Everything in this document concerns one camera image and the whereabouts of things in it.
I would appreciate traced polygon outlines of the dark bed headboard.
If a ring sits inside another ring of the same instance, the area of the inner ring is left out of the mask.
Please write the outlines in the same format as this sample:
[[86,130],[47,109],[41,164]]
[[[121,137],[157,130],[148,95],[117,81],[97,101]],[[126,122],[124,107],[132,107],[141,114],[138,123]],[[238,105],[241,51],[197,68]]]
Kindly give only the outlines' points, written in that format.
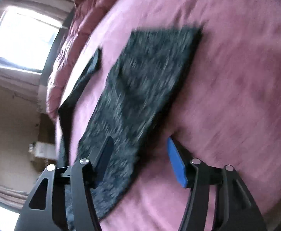
[[40,83],[39,85],[47,86],[48,79],[50,74],[52,73],[53,66],[55,63],[55,60],[58,56],[58,53],[60,51],[60,45],[62,42],[65,41],[66,33],[69,30],[74,14],[75,14],[75,8],[72,9],[72,11],[68,14],[66,19],[64,20],[58,34],[55,37],[55,40],[51,46],[51,49],[49,51],[49,55],[46,59],[44,68],[42,70],[41,76],[40,76]]

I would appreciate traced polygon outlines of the pink bed sheet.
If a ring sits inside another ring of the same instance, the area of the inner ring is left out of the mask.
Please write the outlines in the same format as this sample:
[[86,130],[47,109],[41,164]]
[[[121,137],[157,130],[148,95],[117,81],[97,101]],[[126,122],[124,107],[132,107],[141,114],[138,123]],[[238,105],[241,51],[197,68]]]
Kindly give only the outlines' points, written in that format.
[[190,72],[160,129],[149,134],[145,164],[103,230],[177,230],[189,195],[167,155],[173,136],[210,166],[233,165],[269,230],[281,223],[281,0],[117,0],[97,25],[71,73],[68,95],[102,47],[102,67],[75,111],[71,160],[109,70],[137,28],[201,24]]

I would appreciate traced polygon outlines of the cluttered side table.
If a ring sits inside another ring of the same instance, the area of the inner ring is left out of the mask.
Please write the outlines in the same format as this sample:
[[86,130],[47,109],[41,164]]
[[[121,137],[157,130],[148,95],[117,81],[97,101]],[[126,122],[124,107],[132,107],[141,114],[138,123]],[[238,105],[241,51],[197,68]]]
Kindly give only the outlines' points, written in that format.
[[45,142],[33,142],[29,145],[29,156],[30,160],[35,161],[36,159],[56,159],[56,148],[51,143]]

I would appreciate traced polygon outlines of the dark leaf-print pants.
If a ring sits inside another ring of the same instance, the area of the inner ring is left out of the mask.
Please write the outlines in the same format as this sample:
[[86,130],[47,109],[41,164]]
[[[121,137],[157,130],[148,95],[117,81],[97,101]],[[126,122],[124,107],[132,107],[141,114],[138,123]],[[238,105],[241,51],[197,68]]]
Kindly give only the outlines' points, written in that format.
[[196,27],[133,31],[110,69],[77,145],[78,159],[107,153],[103,174],[89,171],[94,182],[85,185],[96,226],[135,179],[144,139],[178,93],[200,36]]

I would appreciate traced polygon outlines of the bright window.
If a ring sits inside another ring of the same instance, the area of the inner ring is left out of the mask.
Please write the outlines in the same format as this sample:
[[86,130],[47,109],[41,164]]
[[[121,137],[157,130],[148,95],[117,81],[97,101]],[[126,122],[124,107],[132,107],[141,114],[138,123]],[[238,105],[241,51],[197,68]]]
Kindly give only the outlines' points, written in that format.
[[0,60],[42,71],[61,27],[47,15],[8,6],[0,18]]

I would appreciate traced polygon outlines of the pink quilted comforter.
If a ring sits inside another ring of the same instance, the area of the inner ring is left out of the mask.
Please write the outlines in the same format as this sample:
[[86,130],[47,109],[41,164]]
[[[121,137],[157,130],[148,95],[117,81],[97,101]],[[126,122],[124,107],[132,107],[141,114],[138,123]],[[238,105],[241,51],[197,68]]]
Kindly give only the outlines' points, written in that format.
[[60,101],[78,60],[94,29],[117,0],[75,0],[75,13],[65,34],[53,71],[49,76],[46,94],[46,113],[55,122]]

